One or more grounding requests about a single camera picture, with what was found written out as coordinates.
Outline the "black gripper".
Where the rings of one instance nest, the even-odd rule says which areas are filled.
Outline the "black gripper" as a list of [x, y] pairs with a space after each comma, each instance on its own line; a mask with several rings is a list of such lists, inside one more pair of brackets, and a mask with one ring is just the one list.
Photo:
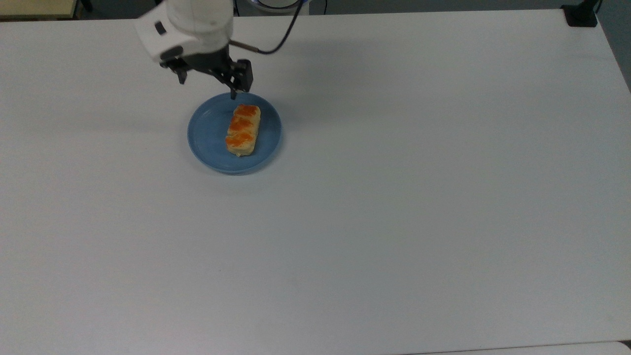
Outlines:
[[160, 66], [175, 73], [181, 85], [185, 84], [189, 71], [198, 71], [213, 76], [221, 83], [230, 83], [228, 87], [232, 100], [238, 94], [250, 92], [254, 81], [250, 60], [232, 61], [228, 46], [215, 52], [189, 55], [183, 54], [181, 46], [172, 47], [160, 54]]

